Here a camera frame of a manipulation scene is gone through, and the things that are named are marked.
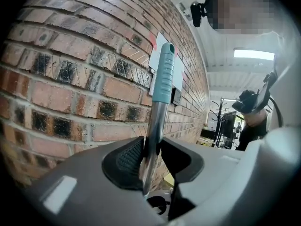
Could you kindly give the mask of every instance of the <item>wall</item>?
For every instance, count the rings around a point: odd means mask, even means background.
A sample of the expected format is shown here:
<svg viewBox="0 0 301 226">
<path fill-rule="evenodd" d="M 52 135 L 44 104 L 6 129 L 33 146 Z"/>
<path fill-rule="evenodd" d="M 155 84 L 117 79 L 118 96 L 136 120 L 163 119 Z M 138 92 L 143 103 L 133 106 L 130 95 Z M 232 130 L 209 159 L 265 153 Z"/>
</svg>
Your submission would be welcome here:
<svg viewBox="0 0 301 226">
<path fill-rule="evenodd" d="M 170 105 L 164 134 L 196 142 L 208 87 L 187 24 L 170 0 L 28 0 L 0 63 L 0 144 L 8 170 L 30 185 L 65 158 L 146 136 L 161 32 L 185 64 L 181 105 Z M 158 161 L 153 188 L 166 175 Z"/>
</svg>

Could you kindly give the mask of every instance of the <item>white ceiling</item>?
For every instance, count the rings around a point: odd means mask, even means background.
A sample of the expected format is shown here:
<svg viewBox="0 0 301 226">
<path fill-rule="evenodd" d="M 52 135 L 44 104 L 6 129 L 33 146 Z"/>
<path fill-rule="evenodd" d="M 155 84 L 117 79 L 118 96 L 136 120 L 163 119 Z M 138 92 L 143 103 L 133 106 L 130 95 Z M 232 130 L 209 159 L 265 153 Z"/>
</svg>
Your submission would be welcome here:
<svg viewBox="0 0 301 226">
<path fill-rule="evenodd" d="M 196 0 L 171 1 L 179 9 L 179 4 L 182 3 L 186 8 L 184 13 L 190 14 L 190 4 Z M 219 104 L 221 97 L 235 99 L 245 89 L 257 92 L 262 88 L 265 75 L 272 71 L 273 61 L 234 58 L 234 49 L 246 48 L 276 53 L 278 49 L 276 34 L 219 34 L 211 28 L 206 18 L 202 19 L 200 28 L 195 28 L 192 21 L 189 22 L 187 19 L 186 21 L 190 25 L 206 65 L 211 100 Z M 232 103 L 227 102 L 226 107 L 231 109 Z"/>
</svg>

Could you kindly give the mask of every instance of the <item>ceiling light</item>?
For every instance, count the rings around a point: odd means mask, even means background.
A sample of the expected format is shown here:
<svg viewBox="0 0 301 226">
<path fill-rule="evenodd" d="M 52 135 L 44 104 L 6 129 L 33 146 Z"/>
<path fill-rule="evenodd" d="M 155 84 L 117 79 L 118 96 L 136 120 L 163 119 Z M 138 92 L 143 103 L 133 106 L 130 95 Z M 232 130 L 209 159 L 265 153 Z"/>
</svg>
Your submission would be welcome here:
<svg viewBox="0 0 301 226">
<path fill-rule="evenodd" d="M 236 100 L 232 100 L 232 99 L 224 99 L 224 101 L 236 101 Z"/>
<path fill-rule="evenodd" d="M 236 49 L 234 50 L 235 58 L 258 58 L 266 60 L 274 60 L 274 53 L 256 51 L 256 50 L 245 50 L 245 49 Z"/>
</svg>

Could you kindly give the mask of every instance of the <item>pipe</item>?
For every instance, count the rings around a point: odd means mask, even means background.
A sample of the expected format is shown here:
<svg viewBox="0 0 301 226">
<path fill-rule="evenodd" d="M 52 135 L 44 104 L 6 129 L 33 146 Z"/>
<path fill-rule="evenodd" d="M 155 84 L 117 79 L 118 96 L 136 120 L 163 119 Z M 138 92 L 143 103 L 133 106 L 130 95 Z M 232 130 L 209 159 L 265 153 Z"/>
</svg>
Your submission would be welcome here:
<svg viewBox="0 0 301 226">
<path fill-rule="evenodd" d="M 142 165 L 144 196 L 146 196 L 150 191 L 151 181 L 161 149 L 159 147 L 159 143 L 163 138 L 167 109 L 170 103 L 171 90 L 173 87 L 174 52 L 175 48 L 173 44 L 165 43 L 162 46 L 152 97 L 150 122 L 143 150 L 143 155 L 145 157 L 144 164 Z"/>
</svg>

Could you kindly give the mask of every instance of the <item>teal handle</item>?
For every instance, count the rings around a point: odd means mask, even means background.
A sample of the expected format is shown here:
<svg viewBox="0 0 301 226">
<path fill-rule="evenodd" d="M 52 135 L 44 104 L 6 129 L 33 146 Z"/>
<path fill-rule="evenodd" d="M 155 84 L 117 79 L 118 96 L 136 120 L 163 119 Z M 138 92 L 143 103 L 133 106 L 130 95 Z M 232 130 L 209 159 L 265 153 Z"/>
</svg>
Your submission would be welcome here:
<svg viewBox="0 0 301 226">
<path fill-rule="evenodd" d="M 153 102 L 170 103 L 171 90 L 173 88 L 174 51 L 175 49 L 172 43 L 165 43 L 162 46 L 152 96 Z"/>
</svg>

